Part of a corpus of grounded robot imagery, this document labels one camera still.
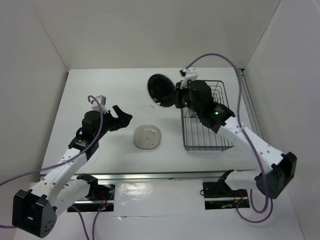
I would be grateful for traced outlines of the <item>black round plate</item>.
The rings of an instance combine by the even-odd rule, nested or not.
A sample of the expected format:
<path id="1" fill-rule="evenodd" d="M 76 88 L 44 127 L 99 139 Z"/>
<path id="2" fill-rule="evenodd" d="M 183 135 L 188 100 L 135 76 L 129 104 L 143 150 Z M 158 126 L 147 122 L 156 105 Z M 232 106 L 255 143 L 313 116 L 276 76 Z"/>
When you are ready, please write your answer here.
<path id="1" fill-rule="evenodd" d="M 151 99 L 158 106 L 169 108 L 174 105 L 175 86 L 167 76 L 152 75 L 148 79 L 147 90 Z"/>

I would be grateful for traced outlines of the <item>clear ribbed glass plate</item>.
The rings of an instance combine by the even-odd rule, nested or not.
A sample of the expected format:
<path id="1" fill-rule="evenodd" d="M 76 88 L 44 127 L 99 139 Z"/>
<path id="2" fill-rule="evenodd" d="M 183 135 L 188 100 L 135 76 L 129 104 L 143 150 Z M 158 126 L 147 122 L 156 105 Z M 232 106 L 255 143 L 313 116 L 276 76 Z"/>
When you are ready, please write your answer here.
<path id="1" fill-rule="evenodd" d="M 193 118 L 195 116 L 194 112 L 190 109 L 184 115 L 186 118 Z"/>

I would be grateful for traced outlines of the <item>blue patterned ceramic plate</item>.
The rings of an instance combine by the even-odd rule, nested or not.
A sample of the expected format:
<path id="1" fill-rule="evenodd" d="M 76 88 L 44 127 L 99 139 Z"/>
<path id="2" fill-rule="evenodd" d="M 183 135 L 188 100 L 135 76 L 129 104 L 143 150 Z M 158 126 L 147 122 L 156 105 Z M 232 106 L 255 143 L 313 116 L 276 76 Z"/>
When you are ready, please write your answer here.
<path id="1" fill-rule="evenodd" d="M 196 112 L 192 112 L 190 115 L 191 118 L 198 118 L 198 114 Z"/>

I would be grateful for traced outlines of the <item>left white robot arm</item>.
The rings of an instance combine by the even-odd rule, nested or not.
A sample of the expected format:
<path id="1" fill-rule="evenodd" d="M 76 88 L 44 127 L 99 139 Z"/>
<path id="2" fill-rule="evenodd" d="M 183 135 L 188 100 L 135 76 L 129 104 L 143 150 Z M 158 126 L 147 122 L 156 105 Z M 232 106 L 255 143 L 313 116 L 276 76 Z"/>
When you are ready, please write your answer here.
<path id="1" fill-rule="evenodd" d="M 81 127 L 68 145 L 58 167 L 29 190 L 19 190 L 13 197 L 12 225 L 39 238 L 46 237 L 56 224 L 57 218 L 82 198 L 100 201 L 109 188 L 98 183 L 92 175 L 82 173 L 71 177 L 84 166 L 99 148 L 99 140 L 107 133 L 126 128 L 132 115 L 117 105 L 110 111 L 91 110 L 84 114 Z"/>

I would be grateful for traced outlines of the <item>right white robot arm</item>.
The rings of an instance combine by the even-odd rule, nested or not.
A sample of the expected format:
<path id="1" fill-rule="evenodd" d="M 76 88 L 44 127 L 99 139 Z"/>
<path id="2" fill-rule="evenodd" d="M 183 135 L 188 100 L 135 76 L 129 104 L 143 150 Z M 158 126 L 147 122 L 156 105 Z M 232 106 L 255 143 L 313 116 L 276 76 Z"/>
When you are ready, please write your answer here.
<path id="1" fill-rule="evenodd" d="M 189 81 L 184 88 L 181 85 L 178 82 L 173 88 L 175 107 L 188 108 L 205 127 L 258 162 L 257 170 L 228 173 L 218 184 L 220 194 L 230 196 L 235 190 L 249 188 L 276 199 L 295 176 L 297 156 L 274 148 L 252 132 L 231 109 L 214 100 L 205 81 Z"/>

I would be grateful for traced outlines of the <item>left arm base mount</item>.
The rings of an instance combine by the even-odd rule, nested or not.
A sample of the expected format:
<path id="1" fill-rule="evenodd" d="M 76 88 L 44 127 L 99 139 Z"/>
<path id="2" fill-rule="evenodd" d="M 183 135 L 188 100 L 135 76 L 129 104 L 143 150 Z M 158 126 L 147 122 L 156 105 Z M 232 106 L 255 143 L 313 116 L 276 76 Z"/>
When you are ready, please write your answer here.
<path id="1" fill-rule="evenodd" d="M 113 212 L 115 198 L 115 185 L 98 185 L 87 196 L 77 200 L 72 206 L 81 213 Z"/>

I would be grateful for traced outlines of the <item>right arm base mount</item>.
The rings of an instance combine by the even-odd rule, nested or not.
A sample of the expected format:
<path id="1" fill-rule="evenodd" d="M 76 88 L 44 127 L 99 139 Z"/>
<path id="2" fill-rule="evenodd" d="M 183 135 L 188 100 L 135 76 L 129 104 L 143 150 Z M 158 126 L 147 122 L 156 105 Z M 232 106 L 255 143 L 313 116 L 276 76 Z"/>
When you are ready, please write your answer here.
<path id="1" fill-rule="evenodd" d="M 200 195 L 204 197 L 205 210 L 250 208 L 248 192 L 244 189 L 231 190 L 225 183 L 203 182 Z"/>

